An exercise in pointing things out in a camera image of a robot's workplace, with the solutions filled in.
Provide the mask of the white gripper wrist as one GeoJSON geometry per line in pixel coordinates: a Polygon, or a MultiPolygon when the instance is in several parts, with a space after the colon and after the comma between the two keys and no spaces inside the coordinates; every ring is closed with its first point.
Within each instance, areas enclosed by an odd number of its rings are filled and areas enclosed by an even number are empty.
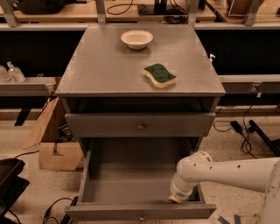
{"type": "Polygon", "coordinates": [[[182,158],[177,166],[170,183],[168,200],[172,203],[181,203],[188,200],[194,187],[199,183],[196,178],[199,175],[199,165],[203,162],[210,163],[213,159],[205,151],[198,151],[188,157],[182,158]]]}

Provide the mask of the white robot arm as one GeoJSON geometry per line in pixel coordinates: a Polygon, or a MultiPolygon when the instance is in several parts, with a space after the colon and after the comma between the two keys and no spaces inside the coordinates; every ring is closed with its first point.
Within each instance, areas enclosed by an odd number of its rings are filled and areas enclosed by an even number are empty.
{"type": "Polygon", "coordinates": [[[168,200],[187,200],[201,182],[213,182],[265,193],[260,224],[280,223],[280,158],[214,162],[205,151],[182,158],[170,183],[168,200]]]}

